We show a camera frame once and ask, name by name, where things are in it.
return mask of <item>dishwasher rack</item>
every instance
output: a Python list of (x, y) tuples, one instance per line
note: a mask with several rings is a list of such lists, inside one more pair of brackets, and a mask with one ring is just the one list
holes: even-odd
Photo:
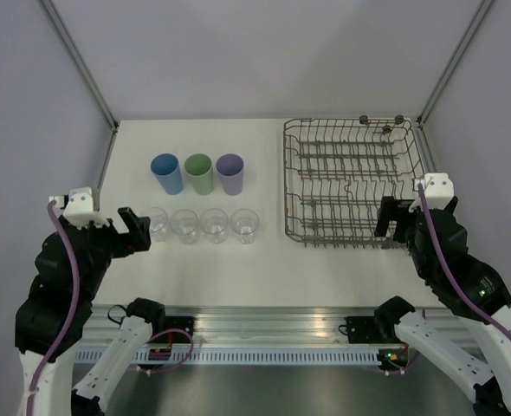
[(415, 198), (424, 175), (404, 116), (294, 119), (283, 130), (284, 215), (288, 237), (306, 246), (397, 248), (393, 226), (375, 237), (383, 196)]

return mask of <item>transparent cup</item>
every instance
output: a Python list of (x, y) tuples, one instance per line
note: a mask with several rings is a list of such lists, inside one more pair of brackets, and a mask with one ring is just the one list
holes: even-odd
[(230, 217), (230, 228), (242, 244), (252, 244), (256, 239), (259, 217), (252, 210), (238, 210)]
[(200, 225), (205, 236), (213, 244), (220, 244), (229, 233), (229, 217), (217, 208), (205, 211), (200, 217)]
[(162, 208), (152, 207), (142, 212), (141, 217), (150, 218), (150, 239), (153, 243), (163, 243), (170, 236), (169, 218)]
[(183, 244), (194, 244), (200, 238), (200, 227), (194, 211), (181, 210), (171, 217), (171, 231)]

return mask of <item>plastic cup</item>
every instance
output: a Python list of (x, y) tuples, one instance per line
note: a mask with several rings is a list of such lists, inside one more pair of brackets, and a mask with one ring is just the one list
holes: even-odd
[(244, 161), (240, 156), (234, 153), (224, 154), (217, 160), (215, 168), (227, 195), (234, 196), (242, 192)]
[(199, 222), (194, 211), (181, 210), (171, 217), (171, 231), (183, 244), (194, 244), (200, 238)]
[(252, 244), (256, 239), (259, 217), (252, 210), (238, 210), (230, 217), (230, 228), (242, 244)]
[(148, 208), (142, 212), (142, 217), (150, 218), (150, 239), (153, 243), (163, 243), (169, 238), (169, 218), (165, 210)]
[(184, 170), (200, 195), (213, 192), (213, 165), (206, 154), (192, 154), (184, 163)]
[(183, 190), (183, 179), (177, 156), (163, 153), (156, 156), (150, 165), (152, 173), (169, 195), (177, 195)]
[(200, 225), (205, 236), (213, 244), (220, 244), (229, 233), (229, 217), (223, 211), (212, 208), (200, 217)]

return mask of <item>purple cup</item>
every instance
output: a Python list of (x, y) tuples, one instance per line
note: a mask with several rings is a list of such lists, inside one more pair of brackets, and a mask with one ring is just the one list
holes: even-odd
[(234, 196), (242, 192), (244, 161), (240, 156), (234, 153), (224, 154), (217, 160), (215, 168), (227, 195)]

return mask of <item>perforated metal strip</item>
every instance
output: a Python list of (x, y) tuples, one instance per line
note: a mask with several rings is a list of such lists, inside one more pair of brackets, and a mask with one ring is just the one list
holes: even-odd
[[(77, 364), (94, 364), (106, 349), (82, 347)], [(149, 348), (136, 353), (131, 364), (173, 364), (187, 354), (188, 348), (175, 347), (169, 360), (148, 360)], [(376, 348), (194, 348), (184, 364), (250, 366), (377, 366)]]

